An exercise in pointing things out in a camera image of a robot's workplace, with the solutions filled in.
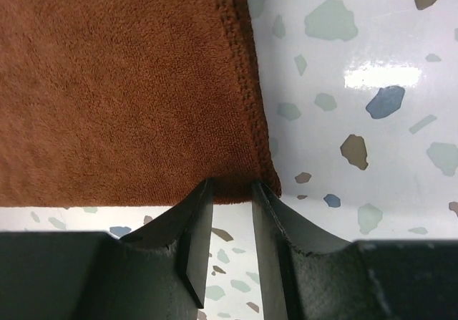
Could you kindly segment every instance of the towel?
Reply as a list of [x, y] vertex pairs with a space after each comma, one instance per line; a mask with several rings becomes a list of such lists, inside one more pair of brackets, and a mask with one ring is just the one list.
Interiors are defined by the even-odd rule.
[[246, 0], [0, 0], [0, 206], [281, 187]]

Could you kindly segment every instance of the speckled surface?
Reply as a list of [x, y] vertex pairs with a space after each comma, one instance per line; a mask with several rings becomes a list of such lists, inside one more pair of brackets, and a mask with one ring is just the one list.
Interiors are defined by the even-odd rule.
[[[249, 0], [283, 201], [358, 238], [458, 238], [458, 0]], [[164, 208], [0, 209], [121, 236]], [[199, 319], [262, 319], [250, 205], [216, 207]]]

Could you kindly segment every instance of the brown towel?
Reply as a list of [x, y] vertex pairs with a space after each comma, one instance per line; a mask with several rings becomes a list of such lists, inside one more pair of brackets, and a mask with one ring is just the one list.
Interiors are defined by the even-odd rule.
[[0, 0], [0, 205], [280, 193], [246, 0]]

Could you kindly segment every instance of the pale green spot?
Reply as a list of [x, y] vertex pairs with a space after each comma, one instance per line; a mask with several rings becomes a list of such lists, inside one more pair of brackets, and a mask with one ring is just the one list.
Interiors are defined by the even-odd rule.
[[278, 37], [279, 39], [284, 38], [286, 35], [285, 25], [283, 24], [282, 16], [278, 15], [275, 20], [273, 21], [273, 35]]
[[437, 120], [437, 117], [434, 116], [434, 115], [428, 115], [426, 116], [423, 120], [419, 121], [418, 123], [412, 125], [410, 128], [409, 128], [409, 131], [412, 133], [412, 134], [415, 134], [417, 133], [419, 130], [423, 129], [424, 127], [426, 127], [427, 125], [433, 123], [435, 120]]
[[40, 222], [40, 218], [38, 217], [38, 215], [34, 211], [30, 212], [30, 216], [31, 216], [31, 218], [34, 219], [35, 222], [37, 222], [37, 223]]
[[216, 258], [218, 258], [219, 261], [223, 262], [223, 263], [229, 263], [229, 257], [228, 255], [226, 254], [226, 252], [223, 250], [223, 249], [220, 249], [218, 251], [218, 254], [216, 255]]
[[379, 225], [384, 213], [372, 204], [366, 204], [358, 209], [359, 231], [367, 235]]
[[258, 18], [263, 14], [265, 0], [248, 0], [251, 18]]
[[210, 300], [218, 301], [224, 295], [226, 295], [226, 293], [220, 286], [208, 286], [205, 289], [205, 297]]
[[452, 143], [433, 142], [427, 149], [427, 155], [434, 166], [448, 177], [455, 175], [458, 168], [458, 147]]
[[248, 277], [250, 277], [253, 282], [255, 282], [256, 284], [259, 284], [260, 281], [259, 281], [259, 275], [257, 273], [254, 273], [254, 272], [247, 272], [246, 275]]
[[235, 288], [235, 289], [237, 289], [239, 291], [242, 291], [243, 293], [248, 293], [251, 290], [250, 286], [247, 283], [242, 282], [242, 281], [238, 281], [236, 279], [231, 280], [230, 281], [230, 285], [233, 288]]
[[299, 75], [302, 76], [302, 74], [306, 71], [307, 61], [304, 59], [302, 55], [298, 55], [294, 58], [294, 62], [296, 63], [296, 67], [298, 68]]
[[278, 154], [278, 140], [273, 137], [269, 138], [269, 149], [271, 150], [272, 157]]
[[95, 214], [97, 212], [97, 207], [83, 207], [85, 213]]
[[415, 234], [425, 235], [425, 234], [428, 233], [428, 230], [425, 227], [416, 227], [416, 228], [410, 228], [409, 232], [410, 233], [415, 233]]
[[277, 114], [289, 121], [297, 120], [302, 115], [298, 107], [291, 103], [280, 103]]
[[337, 108], [336, 100], [327, 93], [317, 94], [315, 97], [315, 105], [319, 106], [323, 111], [332, 111]]
[[428, 62], [440, 62], [442, 59], [438, 57], [436, 54], [428, 54], [426, 57]]
[[56, 218], [49, 218], [48, 221], [57, 229], [62, 229], [63, 231], [67, 230], [67, 226], [60, 220]]
[[349, 41], [358, 35], [354, 14], [342, 0], [326, 0], [304, 20], [306, 35], [317, 39]]

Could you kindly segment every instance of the blue spot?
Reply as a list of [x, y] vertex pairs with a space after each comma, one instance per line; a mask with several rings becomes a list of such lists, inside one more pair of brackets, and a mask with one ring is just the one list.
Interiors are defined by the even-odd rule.
[[109, 232], [115, 236], [122, 237], [132, 232], [132, 229], [130, 227], [116, 226], [110, 227]]
[[406, 90], [400, 86], [382, 87], [367, 104], [366, 111], [375, 120], [388, 117], [399, 110]]
[[339, 208], [341, 206], [341, 199], [336, 195], [333, 195], [332, 193], [329, 193], [323, 199], [326, 203], [328, 203], [328, 206], [331, 208]]

